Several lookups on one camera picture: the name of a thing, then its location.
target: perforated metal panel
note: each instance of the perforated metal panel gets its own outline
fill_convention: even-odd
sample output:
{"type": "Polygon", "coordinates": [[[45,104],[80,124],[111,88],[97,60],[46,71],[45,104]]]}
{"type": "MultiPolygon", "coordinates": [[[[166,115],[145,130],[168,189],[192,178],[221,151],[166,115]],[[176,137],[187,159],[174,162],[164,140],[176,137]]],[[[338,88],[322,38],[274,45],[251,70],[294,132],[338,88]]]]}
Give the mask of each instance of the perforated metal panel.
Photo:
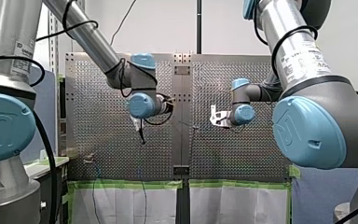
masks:
{"type": "Polygon", "coordinates": [[[106,85],[87,55],[67,56],[67,151],[77,154],[69,169],[71,179],[95,178],[95,166],[83,162],[95,153],[103,178],[173,179],[174,165],[189,164],[191,178],[284,181],[288,162],[273,140],[272,105],[252,103],[257,117],[245,128],[223,130],[209,121],[211,105],[231,108],[231,81],[238,77],[263,81],[269,58],[186,55],[186,62],[184,58],[185,54],[155,55],[158,91],[173,96],[176,105],[170,122],[146,127],[147,143],[141,147],[120,92],[106,85]],[[178,66],[189,67],[191,74],[175,74],[178,66]]]}
{"type": "Polygon", "coordinates": [[[192,178],[228,178],[283,181],[287,160],[275,144],[272,107],[252,103],[256,118],[244,128],[224,130],[209,122],[211,105],[217,110],[231,108],[231,81],[247,77],[262,82],[269,72],[268,57],[194,56],[193,125],[190,134],[190,174],[192,178]]]}
{"type": "MultiPolygon", "coordinates": [[[[158,91],[171,94],[172,66],[157,59],[158,91]]],[[[172,131],[168,123],[147,127],[141,146],[126,99],[107,86],[100,69],[83,53],[67,56],[68,147],[77,154],[70,163],[71,179],[95,178],[94,164],[83,162],[95,154],[102,178],[172,179],[172,131]]],[[[162,121],[165,117],[155,119],[162,121]]]]}

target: green tape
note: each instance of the green tape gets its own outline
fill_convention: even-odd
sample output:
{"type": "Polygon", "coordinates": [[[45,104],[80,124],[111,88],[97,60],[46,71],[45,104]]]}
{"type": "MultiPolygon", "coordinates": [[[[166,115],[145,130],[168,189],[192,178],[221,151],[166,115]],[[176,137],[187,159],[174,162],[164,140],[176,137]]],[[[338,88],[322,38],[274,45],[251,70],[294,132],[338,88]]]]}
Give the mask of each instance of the green tape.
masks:
{"type": "MultiPolygon", "coordinates": [[[[59,163],[59,162],[66,160],[67,158],[66,157],[55,157],[54,159],[55,159],[56,163],[59,163]]],[[[39,162],[38,165],[48,165],[48,159],[45,159],[45,160],[39,162]]]]}
{"type": "Polygon", "coordinates": [[[62,196],[62,204],[65,204],[68,202],[68,193],[62,196]]]}
{"type": "Polygon", "coordinates": [[[290,165],[289,166],[289,176],[291,177],[295,177],[297,179],[301,178],[301,171],[300,169],[298,169],[298,167],[294,166],[294,165],[290,165]]]}
{"type": "Polygon", "coordinates": [[[287,190],[287,203],[286,203],[286,223],[292,223],[292,183],[290,184],[290,188],[287,190]]]}
{"type": "Polygon", "coordinates": [[[74,196],[75,196],[75,189],[71,187],[71,185],[68,183],[68,223],[72,223],[72,213],[73,213],[73,206],[74,206],[74,196]]]}
{"type": "Polygon", "coordinates": [[[239,187],[247,189],[289,189],[290,183],[264,183],[239,180],[190,180],[191,188],[239,187]]]}
{"type": "Polygon", "coordinates": [[[127,181],[127,180],[87,180],[69,182],[68,186],[73,189],[180,189],[182,187],[181,181],[127,181]]]}

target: white wall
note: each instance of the white wall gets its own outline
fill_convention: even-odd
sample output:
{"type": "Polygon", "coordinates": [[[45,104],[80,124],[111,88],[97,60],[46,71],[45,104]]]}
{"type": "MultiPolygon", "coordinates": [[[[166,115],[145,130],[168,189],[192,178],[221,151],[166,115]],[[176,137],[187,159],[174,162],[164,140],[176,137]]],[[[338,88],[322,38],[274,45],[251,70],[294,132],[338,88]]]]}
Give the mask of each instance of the white wall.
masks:
{"type": "MultiPolygon", "coordinates": [[[[37,37],[48,34],[48,9],[43,5],[40,13],[39,27],[37,29],[37,37]]],[[[45,70],[50,70],[48,55],[48,40],[37,42],[34,48],[34,60],[41,63],[45,70]]]]}
{"type": "MultiPolygon", "coordinates": [[[[100,23],[110,40],[131,2],[88,0],[86,11],[100,23]]],[[[242,18],[242,2],[203,1],[203,53],[269,54],[269,49],[256,39],[252,22],[242,18]]],[[[349,78],[358,90],[358,1],[333,0],[318,45],[333,71],[349,78]]],[[[130,53],[195,52],[196,0],[138,0],[116,37],[114,48],[130,53]]]]}
{"type": "Polygon", "coordinates": [[[358,90],[358,1],[333,0],[318,45],[333,71],[358,90]]]}
{"type": "MultiPolygon", "coordinates": [[[[86,12],[110,41],[132,0],[89,0],[86,12]]],[[[189,52],[196,46],[196,1],[138,0],[115,38],[118,52],[189,52]]]]}
{"type": "MultiPolygon", "coordinates": [[[[243,0],[203,2],[203,53],[270,55],[257,40],[253,23],[243,19],[243,0]]],[[[318,45],[333,71],[358,89],[358,1],[333,0],[318,45]]]]}

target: light blue joint cap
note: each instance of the light blue joint cap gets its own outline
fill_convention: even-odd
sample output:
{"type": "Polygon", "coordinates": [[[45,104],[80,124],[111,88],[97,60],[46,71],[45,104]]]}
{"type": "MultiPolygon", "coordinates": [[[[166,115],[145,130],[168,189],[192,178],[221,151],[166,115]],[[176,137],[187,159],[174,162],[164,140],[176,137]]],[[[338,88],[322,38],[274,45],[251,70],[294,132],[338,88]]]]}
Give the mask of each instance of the light blue joint cap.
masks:
{"type": "Polygon", "coordinates": [[[155,104],[147,94],[134,93],[129,101],[130,114],[136,119],[148,119],[153,116],[155,104]]]}
{"type": "Polygon", "coordinates": [[[34,114],[20,100],[0,94],[0,161],[18,156],[31,142],[34,114]]]}
{"type": "Polygon", "coordinates": [[[251,82],[249,81],[248,78],[238,78],[235,79],[234,81],[232,81],[231,83],[231,90],[235,91],[237,88],[242,87],[244,85],[248,85],[251,82]]]}
{"type": "Polygon", "coordinates": [[[248,124],[255,118],[255,111],[251,105],[240,105],[235,110],[234,119],[240,125],[248,124]]]}
{"type": "Polygon", "coordinates": [[[131,62],[145,69],[156,69],[156,61],[150,53],[132,54],[131,62]]]}
{"type": "Polygon", "coordinates": [[[291,96],[273,114],[275,141],[290,161],[304,167],[335,169],[346,158],[345,138],[334,118],[312,100],[291,96]]]}
{"type": "Polygon", "coordinates": [[[250,21],[254,18],[255,0],[243,0],[243,18],[250,21]]]}

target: blue panel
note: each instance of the blue panel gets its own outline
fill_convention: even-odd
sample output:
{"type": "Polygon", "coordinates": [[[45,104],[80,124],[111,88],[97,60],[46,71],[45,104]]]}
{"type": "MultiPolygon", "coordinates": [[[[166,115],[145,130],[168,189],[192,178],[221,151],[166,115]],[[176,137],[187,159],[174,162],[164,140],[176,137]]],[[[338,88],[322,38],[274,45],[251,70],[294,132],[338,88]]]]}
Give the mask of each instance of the blue panel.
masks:
{"type": "Polygon", "coordinates": [[[332,224],[334,208],[348,203],[358,187],[358,169],[299,168],[301,178],[293,180],[292,222],[332,224]]]}
{"type": "Polygon", "coordinates": [[[0,94],[0,161],[17,156],[34,137],[34,115],[20,100],[0,94]]]}
{"type": "Polygon", "coordinates": [[[240,105],[235,110],[234,118],[240,125],[248,124],[255,118],[255,110],[251,105],[240,105]]]}
{"type": "Polygon", "coordinates": [[[154,114],[155,104],[150,96],[137,92],[130,98],[129,110],[136,119],[148,119],[154,114]]]}
{"type": "Polygon", "coordinates": [[[146,69],[156,69],[156,61],[149,53],[132,54],[131,62],[146,69]]]}
{"type": "Polygon", "coordinates": [[[243,1],[243,18],[246,20],[252,20],[255,11],[255,0],[244,0],[243,1]]]}
{"type": "Polygon", "coordinates": [[[231,90],[235,91],[237,88],[248,85],[251,83],[248,78],[238,78],[232,81],[231,90]]]}
{"type": "Polygon", "coordinates": [[[287,97],[274,110],[274,136],[292,162],[319,169],[338,168],[346,157],[344,136],[320,105],[305,97],[287,97]]]}
{"type": "MultiPolygon", "coordinates": [[[[31,67],[30,83],[36,82],[40,77],[40,69],[31,67]]],[[[39,116],[48,134],[48,140],[53,146],[54,153],[57,154],[57,78],[55,74],[46,71],[45,79],[34,87],[36,91],[36,101],[34,111],[39,116]]],[[[35,132],[34,138],[26,149],[21,153],[23,163],[35,161],[40,157],[40,150],[44,149],[39,132],[35,132]]]]}

